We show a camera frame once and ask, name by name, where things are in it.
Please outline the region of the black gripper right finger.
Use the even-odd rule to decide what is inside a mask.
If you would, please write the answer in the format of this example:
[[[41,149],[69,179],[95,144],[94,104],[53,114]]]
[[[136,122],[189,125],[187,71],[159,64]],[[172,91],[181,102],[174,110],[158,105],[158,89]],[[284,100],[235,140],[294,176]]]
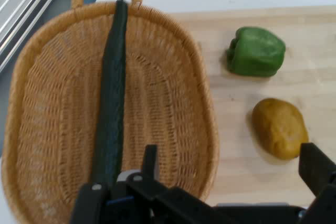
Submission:
[[[315,195],[300,223],[335,223],[335,163],[313,143],[300,148],[299,175]]]

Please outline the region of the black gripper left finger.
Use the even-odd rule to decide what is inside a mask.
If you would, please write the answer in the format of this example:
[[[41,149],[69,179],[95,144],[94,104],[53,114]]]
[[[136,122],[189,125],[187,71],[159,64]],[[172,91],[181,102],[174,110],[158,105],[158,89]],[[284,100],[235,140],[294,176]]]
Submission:
[[[145,147],[142,167],[116,182],[94,168],[75,202],[70,223],[232,223],[233,220],[186,191],[157,181],[156,145]]]

